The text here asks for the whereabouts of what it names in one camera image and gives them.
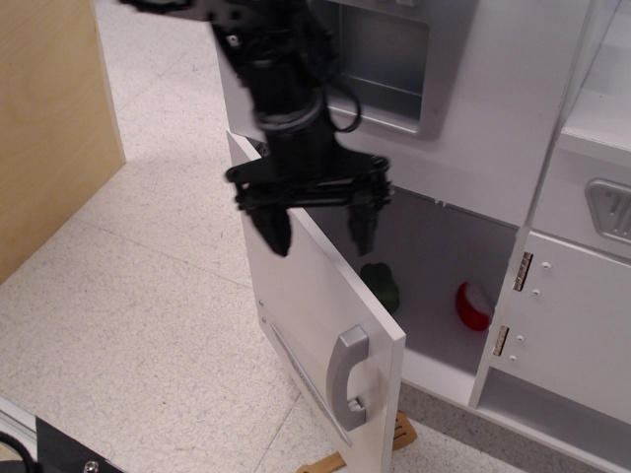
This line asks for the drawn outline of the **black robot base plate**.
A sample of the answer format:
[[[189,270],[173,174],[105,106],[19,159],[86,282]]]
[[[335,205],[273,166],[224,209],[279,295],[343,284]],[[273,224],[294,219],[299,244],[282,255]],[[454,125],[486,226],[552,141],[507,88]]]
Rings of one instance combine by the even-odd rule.
[[[36,458],[45,472],[122,472],[117,465],[99,453],[35,418]]]

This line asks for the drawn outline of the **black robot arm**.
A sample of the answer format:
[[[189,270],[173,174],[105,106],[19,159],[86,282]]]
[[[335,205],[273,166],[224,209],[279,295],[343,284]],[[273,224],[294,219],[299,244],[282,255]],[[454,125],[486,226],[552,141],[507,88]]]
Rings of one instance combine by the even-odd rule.
[[[291,208],[346,207],[360,254],[374,248],[391,196],[386,158],[344,148],[326,89],[348,89],[334,71],[332,35],[305,1],[134,1],[136,10],[210,25],[252,100],[267,152],[228,169],[236,203],[270,249],[289,252]]]

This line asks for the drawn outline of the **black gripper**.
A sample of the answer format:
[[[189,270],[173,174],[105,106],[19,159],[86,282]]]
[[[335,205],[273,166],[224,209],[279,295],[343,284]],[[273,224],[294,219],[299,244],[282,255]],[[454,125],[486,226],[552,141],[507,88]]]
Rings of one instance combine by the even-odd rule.
[[[350,206],[352,240],[361,256],[370,253],[379,211],[391,199],[388,160],[343,147],[323,118],[264,136],[267,154],[233,166],[226,178],[269,248],[281,257],[289,253],[292,231],[284,208]]]

